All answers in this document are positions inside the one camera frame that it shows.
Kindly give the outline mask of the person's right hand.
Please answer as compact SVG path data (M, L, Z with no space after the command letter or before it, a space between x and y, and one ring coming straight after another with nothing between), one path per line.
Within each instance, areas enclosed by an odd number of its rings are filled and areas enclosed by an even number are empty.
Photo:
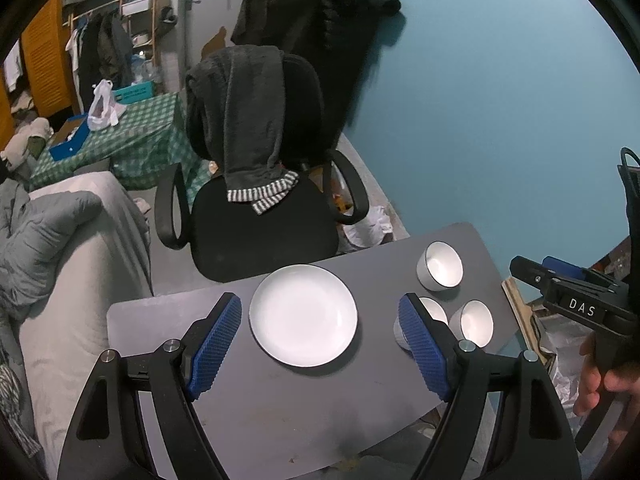
M605 391L628 393L629 402L625 417L634 422L639 415L639 364L628 363L600 372L594 362L594 334L582 343L579 354L584 357L578 385L578 397L574 403L574 413L578 416L591 412L600 402Z

